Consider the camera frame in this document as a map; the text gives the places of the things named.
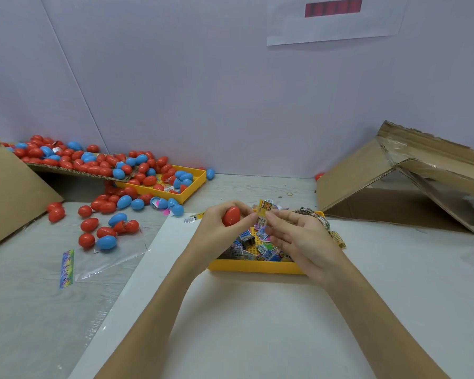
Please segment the wall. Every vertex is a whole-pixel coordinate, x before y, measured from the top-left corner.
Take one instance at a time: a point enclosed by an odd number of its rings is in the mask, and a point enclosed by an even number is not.
[[[385,119],[474,147],[474,0],[409,0],[393,37],[278,47],[265,0],[42,2],[111,152],[310,177]]]
[[[0,139],[36,133],[105,149],[41,0],[0,0]]]

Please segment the person's left hand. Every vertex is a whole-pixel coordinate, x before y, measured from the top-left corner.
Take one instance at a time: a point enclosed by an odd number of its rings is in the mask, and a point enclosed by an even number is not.
[[[240,209],[240,221],[225,227],[222,218],[232,206]],[[179,261],[193,269],[196,275],[202,273],[210,262],[229,248],[242,232],[252,227],[257,219],[258,214],[241,201],[228,201],[209,207]]]

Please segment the person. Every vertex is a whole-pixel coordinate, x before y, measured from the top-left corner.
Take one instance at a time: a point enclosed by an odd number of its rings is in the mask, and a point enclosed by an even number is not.
[[[221,218],[232,206],[239,207],[243,217],[225,227]],[[257,217],[251,207],[240,201],[209,207],[186,249],[95,378],[158,377],[165,346],[191,283],[210,261],[252,227]],[[326,290],[378,379],[449,378],[316,218],[283,210],[267,212],[266,218],[271,242]]]

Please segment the paper sign on wall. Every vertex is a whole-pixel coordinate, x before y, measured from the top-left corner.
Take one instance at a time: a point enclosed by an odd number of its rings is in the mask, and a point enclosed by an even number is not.
[[[407,0],[267,0],[267,45],[397,34]]]

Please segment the red rectangle on paper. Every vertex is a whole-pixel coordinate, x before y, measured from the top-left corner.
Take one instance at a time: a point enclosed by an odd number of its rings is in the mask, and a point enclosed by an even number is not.
[[[312,2],[305,5],[305,17],[332,16],[334,14],[360,13],[363,0],[337,0]]]

